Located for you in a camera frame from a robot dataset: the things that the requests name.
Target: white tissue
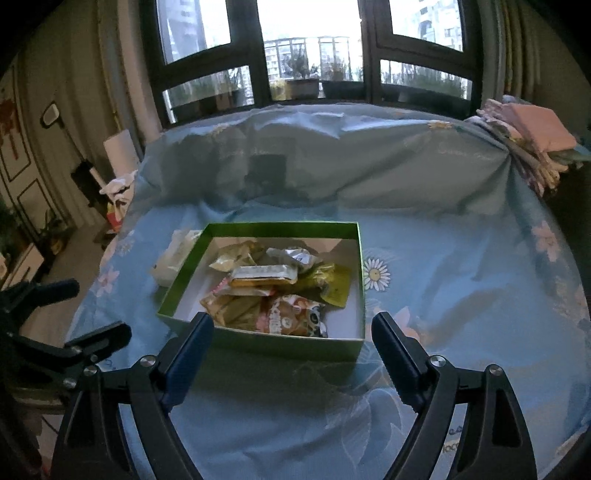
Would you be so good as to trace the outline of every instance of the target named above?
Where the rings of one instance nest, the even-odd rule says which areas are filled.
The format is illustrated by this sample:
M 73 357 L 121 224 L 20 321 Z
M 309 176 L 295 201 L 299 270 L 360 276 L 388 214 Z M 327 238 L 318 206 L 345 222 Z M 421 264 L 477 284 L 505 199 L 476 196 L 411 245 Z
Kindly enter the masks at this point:
M 101 194 L 107 195 L 115 205 L 115 219 L 120 222 L 125 214 L 135 193 L 135 175 L 137 170 L 126 173 L 118 179 L 111 180 L 101 190 Z

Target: window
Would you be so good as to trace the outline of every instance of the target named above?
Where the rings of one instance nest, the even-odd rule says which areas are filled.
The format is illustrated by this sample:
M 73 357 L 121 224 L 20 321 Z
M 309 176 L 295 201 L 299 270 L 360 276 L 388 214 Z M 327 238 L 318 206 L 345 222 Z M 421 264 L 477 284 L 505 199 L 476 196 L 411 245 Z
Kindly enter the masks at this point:
M 364 101 L 465 118 L 480 103 L 473 0 L 142 0 L 164 128 L 274 102 Z
M 163 93 L 171 124 L 252 105 L 248 67 L 207 75 Z
M 445 4 L 438 2 L 431 7 L 431 11 L 428 11 L 427 7 L 418 10 L 418 5 L 408 0 L 389 0 L 389 3 L 394 34 L 420 38 L 446 47 L 449 46 L 449 42 L 444 39 L 455 37 L 454 48 L 462 51 L 462 23 L 457 0 L 451 0 Z M 425 35 L 421 29 L 425 22 L 421 17 L 425 14 L 428 14 L 432 29 L 432 34 L 429 35 Z M 457 34 L 452 35 L 454 28 Z
M 258 12 L 273 100 L 365 99 L 357 0 L 258 0 Z
M 380 62 L 382 97 L 388 103 L 466 117 L 470 111 L 472 82 L 439 70 L 413 64 Z
M 181 0 L 181 5 L 194 5 L 194 11 L 179 9 L 178 0 L 157 0 L 158 22 L 166 63 L 172 63 L 199 51 L 230 43 L 230 30 L 225 0 Z M 195 27 L 186 33 L 187 17 Z M 174 43 L 176 53 L 171 45 Z

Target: daisy print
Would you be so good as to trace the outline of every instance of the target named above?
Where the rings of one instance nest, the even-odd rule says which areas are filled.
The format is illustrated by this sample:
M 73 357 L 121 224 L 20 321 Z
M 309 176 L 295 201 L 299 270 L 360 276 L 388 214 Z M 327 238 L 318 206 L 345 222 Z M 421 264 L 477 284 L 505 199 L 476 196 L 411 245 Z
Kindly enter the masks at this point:
M 366 290 L 384 291 L 390 285 L 390 273 L 383 260 L 368 258 L 363 262 L 363 287 Z

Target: yellow wrapper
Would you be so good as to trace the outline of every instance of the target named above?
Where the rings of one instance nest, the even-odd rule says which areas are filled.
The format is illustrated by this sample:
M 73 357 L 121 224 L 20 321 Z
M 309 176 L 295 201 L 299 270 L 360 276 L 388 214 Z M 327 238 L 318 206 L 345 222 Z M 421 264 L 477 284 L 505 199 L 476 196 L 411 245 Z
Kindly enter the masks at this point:
M 265 248 L 262 245 L 247 240 L 241 244 L 222 247 L 217 252 L 216 261 L 209 266 L 220 272 L 230 272 L 237 267 L 256 265 L 264 254 Z
M 320 298 L 326 303 L 340 307 L 347 305 L 351 286 L 351 270 L 342 265 L 324 263 L 316 265 L 301 276 L 290 291 L 320 288 Z

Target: metal screw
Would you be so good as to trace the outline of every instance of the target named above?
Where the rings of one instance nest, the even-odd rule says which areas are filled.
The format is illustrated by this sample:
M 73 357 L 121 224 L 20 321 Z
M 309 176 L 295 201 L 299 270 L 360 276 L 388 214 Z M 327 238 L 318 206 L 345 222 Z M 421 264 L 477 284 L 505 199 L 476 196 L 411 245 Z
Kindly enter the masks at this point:
M 429 358 L 429 361 L 434 367 L 442 367 L 447 363 L 441 355 L 433 355 Z
M 139 364 L 142 367 L 151 367 L 156 363 L 156 357 L 154 355 L 146 355 L 139 359 Z
M 92 375 L 94 375 L 98 371 L 99 371 L 99 369 L 97 368 L 96 365 L 89 365 L 88 367 L 86 367 L 84 369 L 84 371 L 82 373 L 84 374 L 85 377 L 92 377 Z
M 499 367 L 498 365 L 491 365 L 488 368 L 488 371 L 496 377 L 503 374 L 503 369 L 501 367 Z
M 74 390 L 76 388 L 76 380 L 73 378 L 64 378 L 62 383 L 68 390 Z

